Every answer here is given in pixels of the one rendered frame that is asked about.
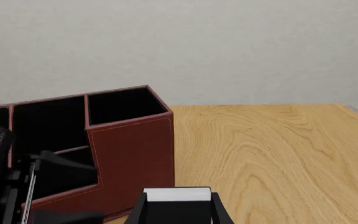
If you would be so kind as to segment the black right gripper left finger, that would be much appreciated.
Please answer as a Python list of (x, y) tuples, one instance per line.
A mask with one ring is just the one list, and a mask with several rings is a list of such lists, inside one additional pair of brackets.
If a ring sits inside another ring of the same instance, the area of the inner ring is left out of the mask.
[(146, 224), (147, 202), (147, 194), (141, 193), (127, 218), (127, 224)]

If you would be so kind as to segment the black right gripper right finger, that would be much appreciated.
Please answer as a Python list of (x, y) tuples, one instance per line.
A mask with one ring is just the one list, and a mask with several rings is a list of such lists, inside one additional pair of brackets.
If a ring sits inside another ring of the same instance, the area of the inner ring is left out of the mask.
[(212, 224), (232, 224), (232, 219), (216, 192), (211, 194), (211, 218)]

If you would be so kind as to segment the red-brown desk caddy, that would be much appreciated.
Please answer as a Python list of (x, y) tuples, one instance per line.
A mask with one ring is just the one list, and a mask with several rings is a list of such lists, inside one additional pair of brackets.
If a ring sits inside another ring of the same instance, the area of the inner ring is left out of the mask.
[(32, 208), (96, 210), (106, 221), (129, 214), (143, 188), (175, 185), (173, 112), (151, 87), (62, 96), (0, 106), (14, 134), (7, 163), (51, 151), (93, 167), (89, 173), (47, 169)]

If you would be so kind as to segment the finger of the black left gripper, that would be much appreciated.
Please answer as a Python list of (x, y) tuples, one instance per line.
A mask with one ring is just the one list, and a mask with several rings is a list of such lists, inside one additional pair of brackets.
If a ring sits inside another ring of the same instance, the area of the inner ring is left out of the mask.
[(37, 174), (39, 185), (93, 185), (98, 183), (98, 171), (93, 166), (87, 166), (68, 160), (51, 151), (42, 151), (40, 167)]
[(52, 210), (33, 210), (30, 224), (103, 224), (101, 212), (57, 212)]

